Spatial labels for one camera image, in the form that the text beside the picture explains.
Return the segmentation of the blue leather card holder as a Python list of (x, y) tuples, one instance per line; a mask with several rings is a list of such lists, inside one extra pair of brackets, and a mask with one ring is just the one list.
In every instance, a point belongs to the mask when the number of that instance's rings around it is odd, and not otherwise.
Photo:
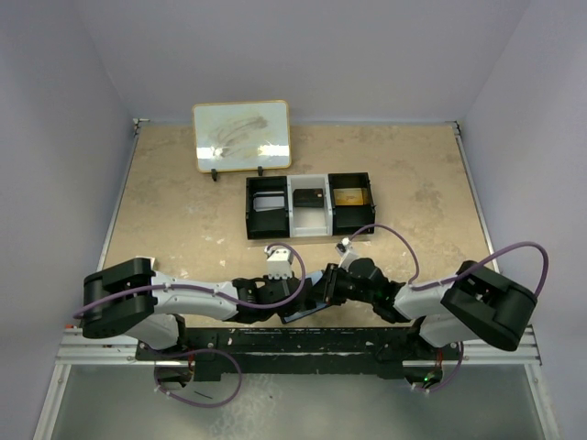
[[(311, 280), (312, 284), (317, 284), (323, 276), (323, 271), (314, 271), (308, 275), (308, 278)], [(325, 302), (316, 302), (316, 304), (309, 309), (303, 311), (297, 311), (290, 316), (281, 317), (281, 323), (283, 325), (291, 324), (295, 321), (301, 320), (311, 314), (315, 314), (317, 312), (323, 311), (328, 308), (329, 305)]]

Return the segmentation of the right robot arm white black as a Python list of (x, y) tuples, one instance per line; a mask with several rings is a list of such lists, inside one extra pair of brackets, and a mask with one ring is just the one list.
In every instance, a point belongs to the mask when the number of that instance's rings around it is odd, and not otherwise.
[(419, 321), (407, 340), (417, 358), (430, 358), (453, 342), (481, 339), (503, 351), (517, 350), (537, 306), (522, 285), (473, 260), (461, 264), (456, 279), (430, 287), (388, 280), (370, 258), (346, 268), (330, 264), (313, 285), (314, 301), (328, 306), (348, 300), (367, 303), (390, 324)]

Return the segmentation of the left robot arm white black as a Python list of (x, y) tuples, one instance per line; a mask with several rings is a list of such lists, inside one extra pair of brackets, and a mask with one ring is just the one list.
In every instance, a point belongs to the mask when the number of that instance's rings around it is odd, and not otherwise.
[(177, 280), (156, 271), (148, 258), (133, 258), (87, 276), (76, 314), (87, 339), (126, 335), (168, 359), (185, 355), (186, 315), (251, 325), (278, 315), (286, 322), (316, 304), (309, 298), (322, 273), (304, 281), (263, 276), (216, 283)]

